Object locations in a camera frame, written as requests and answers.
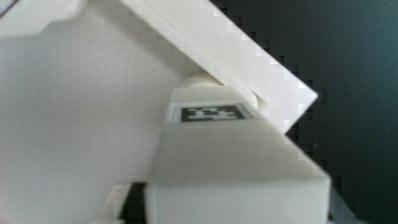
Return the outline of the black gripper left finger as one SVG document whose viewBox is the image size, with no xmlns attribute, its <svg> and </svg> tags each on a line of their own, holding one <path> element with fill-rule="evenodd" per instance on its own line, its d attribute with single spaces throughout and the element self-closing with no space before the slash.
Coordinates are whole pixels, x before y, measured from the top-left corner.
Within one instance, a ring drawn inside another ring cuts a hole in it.
<svg viewBox="0 0 398 224">
<path fill-rule="evenodd" d="M 144 182 L 112 187 L 99 218 L 89 224 L 147 224 L 144 189 Z"/>
</svg>

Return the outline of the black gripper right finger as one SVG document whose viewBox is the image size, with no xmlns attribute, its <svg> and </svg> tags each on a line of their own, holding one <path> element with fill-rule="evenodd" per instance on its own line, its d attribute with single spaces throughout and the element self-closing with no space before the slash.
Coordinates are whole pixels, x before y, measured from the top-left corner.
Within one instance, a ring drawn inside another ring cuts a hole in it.
<svg viewBox="0 0 398 224">
<path fill-rule="evenodd" d="M 337 191 L 330 191 L 329 221 L 327 224 L 368 224 L 353 215 Z"/>
</svg>

